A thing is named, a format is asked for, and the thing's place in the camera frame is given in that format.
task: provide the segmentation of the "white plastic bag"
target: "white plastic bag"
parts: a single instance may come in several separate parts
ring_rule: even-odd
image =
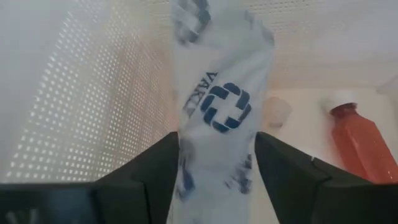
[[[172,20],[181,148],[173,223],[247,223],[249,143],[273,36],[235,1],[173,0]]]

